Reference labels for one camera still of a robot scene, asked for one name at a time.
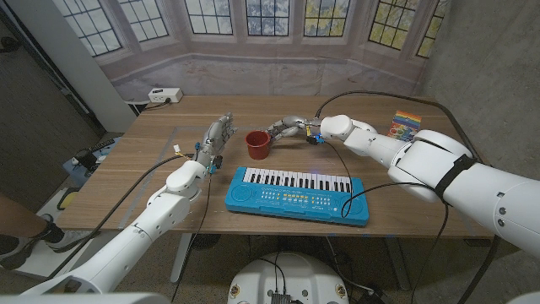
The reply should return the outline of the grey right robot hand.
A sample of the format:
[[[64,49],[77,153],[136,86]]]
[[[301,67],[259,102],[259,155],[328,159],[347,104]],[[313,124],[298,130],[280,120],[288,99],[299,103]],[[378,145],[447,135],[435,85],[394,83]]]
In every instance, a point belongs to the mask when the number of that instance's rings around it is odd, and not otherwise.
[[[318,145],[324,142],[320,132],[321,119],[304,118],[299,116],[286,116],[272,124],[266,133],[270,136],[270,144],[275,144],[281,138],[295,136],[299,130],[304,130],[306,141],[309,144]]]

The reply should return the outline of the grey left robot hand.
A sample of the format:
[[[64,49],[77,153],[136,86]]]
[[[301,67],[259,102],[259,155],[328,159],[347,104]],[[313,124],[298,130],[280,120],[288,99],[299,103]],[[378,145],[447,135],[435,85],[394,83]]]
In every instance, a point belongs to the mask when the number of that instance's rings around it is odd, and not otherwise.
[[[214,158],[221,155],[227,141],[237,130],[233,125],[233,120],[233,113],[228,112],[210,125],[203,135],[196,162],[209,166]]]

